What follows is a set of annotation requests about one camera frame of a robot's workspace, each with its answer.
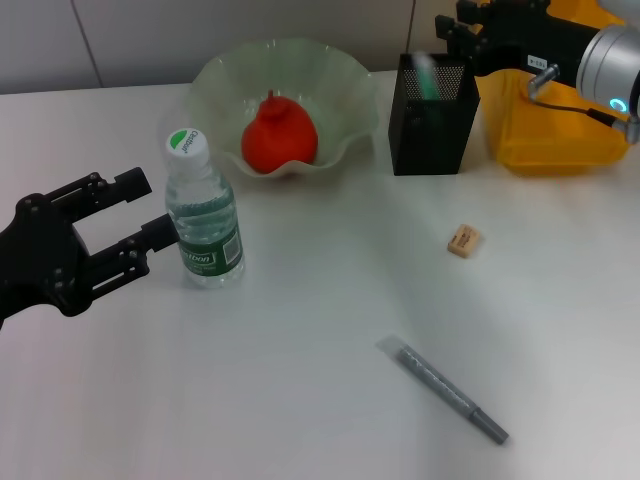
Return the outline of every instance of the white bottle cap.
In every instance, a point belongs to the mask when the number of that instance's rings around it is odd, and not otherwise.
[[[209,163],[209,144],[204,134],[195,128],[176,130],[167,139],[169,168],[189,173],[201,170]]]

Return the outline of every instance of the blue light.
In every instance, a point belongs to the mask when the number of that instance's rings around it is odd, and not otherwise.
[[[627,104],[624,103],[619,98],[612,98],[611,101],[609,102],[609,105],[611,105],[611,108],[613,108],[614,110],[620,113],[627,113],[627,110],[629,110],[627,108]]]

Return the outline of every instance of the green bottle label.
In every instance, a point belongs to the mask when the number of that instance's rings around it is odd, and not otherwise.
[[[180,240],[182,261],[190,272],[201,277],[217,277],[233,270],[242,260],[242,240],[238,225],[224,237],[208,245]]]

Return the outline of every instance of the gray marker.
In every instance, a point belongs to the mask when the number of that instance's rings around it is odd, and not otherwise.
[[[402,340],[397,337],[388,337],[378,346],[498,445],[502,445],[509,438],[509,434],[480,410],[469,397]]]

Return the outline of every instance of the white table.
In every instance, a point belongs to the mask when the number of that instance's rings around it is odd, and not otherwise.
[[[394,73],[371,147],[328,176],[225,168],[247,272],[192,289],[175,247],[75,318],[0,333],[0,478],[513,480],[640,476],[640,157],[521,179],[480,121],[464,173],[395,178]],[[184,85],[0,97],[0,225],[18,199],[141,166],[153,194],[79,225],[91,251],[164,212],[156,125]],[[460,223],[486,241],[446,251]],[[511,435],[495,446],[374,344],[395,333]]]

